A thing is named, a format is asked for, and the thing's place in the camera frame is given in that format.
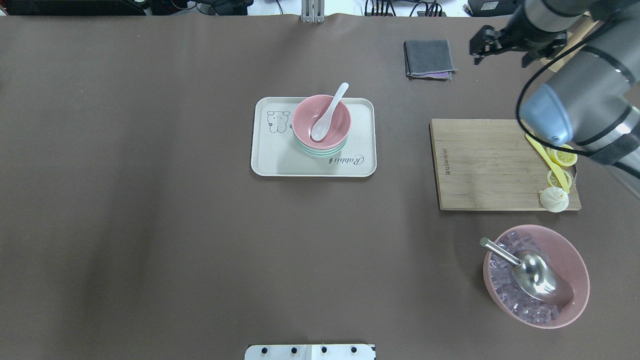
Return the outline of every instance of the yellow knife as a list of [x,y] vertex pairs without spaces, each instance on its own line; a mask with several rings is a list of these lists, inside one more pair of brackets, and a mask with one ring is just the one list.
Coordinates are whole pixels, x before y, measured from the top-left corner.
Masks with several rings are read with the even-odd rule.
[[528,134],[525,134],[525,137],[531,143],[531,145],[533,145],[534,149],[536,149],[538,154],[542,156],[542,158],[545,160],[547,165],[551,168],[551,171],[554,172],[556,179],[558,179],[558,181],[560,182],[560,186],[562,186],[562,190],[564,190],[566,193],[569,193],[569,183],[566,182],[566,177],[564,176],[564,173],[560,168],[560,166],[558,166],[556,163],[551,161],[551,159],[549,158],[549,155],[542,147],[542,144],[540,144],[536,140],[533,140],[533,138]]

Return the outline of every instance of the pink bowl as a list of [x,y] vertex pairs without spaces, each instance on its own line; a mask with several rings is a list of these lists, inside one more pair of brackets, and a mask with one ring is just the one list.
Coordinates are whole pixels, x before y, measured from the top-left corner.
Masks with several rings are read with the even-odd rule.
[[585,307],[587,307],[587,301],[589,300],[589,274],[587,273],[587,266],[584,264],[578,250],[576,250],[575,247],[573,247],[573,245],[564,238],[564,236],[539,225],[520,225],[512,227],[502,233],[498,239],[501,239],[511,231],[518,231],[520,234],[531,234],[535,239],[536,245],[547,253],[549,265],[552,266],[558,275],[567,280],[573,287],[573,299],[571,302],[563,306],[557,319],[551,320],[544,325],[532,324],[520,319],[507,309],[500,299],[498,299],[498,295],[496,294],[495,289],[493,289],[491,275],[489,273],[489,259],[491,258],[491,252],[487,252],[484,257],[483,266],[484,284],[486,285],[487,290],[489,290],[489,294],[493,301],[495,301],[495,303],[512,318],[540,329],[557,329],[558,327],[567,326],[574,322],[582,314]]
[[326,136],[318,142],[311,139],[311,129],[320,120],[321,115],[329,107],[332,99],[333,96],[330,95],[313,95],[302,100],[296,111],[293,112],[293,119],[291,119],[293,133],[301,143],[312,149],[332,149],[347,138],[351,128],[351,114],[347,106],[341,101],[335,107],[331,126]]

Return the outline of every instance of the gray cloth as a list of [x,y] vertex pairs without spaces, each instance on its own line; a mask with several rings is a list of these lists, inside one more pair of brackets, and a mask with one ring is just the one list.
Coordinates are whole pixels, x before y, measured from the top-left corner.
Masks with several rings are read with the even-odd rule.
[[404,67],[409,78],[451,79],[453,66],[448,40],[407,40]]

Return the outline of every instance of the white spoon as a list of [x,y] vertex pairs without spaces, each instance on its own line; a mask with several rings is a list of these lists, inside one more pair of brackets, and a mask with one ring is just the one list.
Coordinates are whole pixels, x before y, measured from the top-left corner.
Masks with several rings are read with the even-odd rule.
[[335,107],[338,106],[338,102],[340,102],[340,99],[342,99],[342,96],[344,96],[344,93],[347,92],[348,88],[348,83],[342,83],[342,85],[340,85],[338,91],[336,91],[335,95],[333,96],[333,100],[331,100],[329,108],[324,112],[320,120],[318,120],[311,129],[311,139],[317,142],[324,139],[327,132],[329,132],[329,127],[331,126],[331,118],[333,117]]

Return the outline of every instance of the metal bracket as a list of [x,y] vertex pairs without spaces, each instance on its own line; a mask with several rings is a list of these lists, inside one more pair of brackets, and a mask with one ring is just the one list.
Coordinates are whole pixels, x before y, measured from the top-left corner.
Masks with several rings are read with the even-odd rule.
[[302,22],[324,22],[324,0],[302,0]]
[[244,360],[376,360],[373,344],[252,345]]

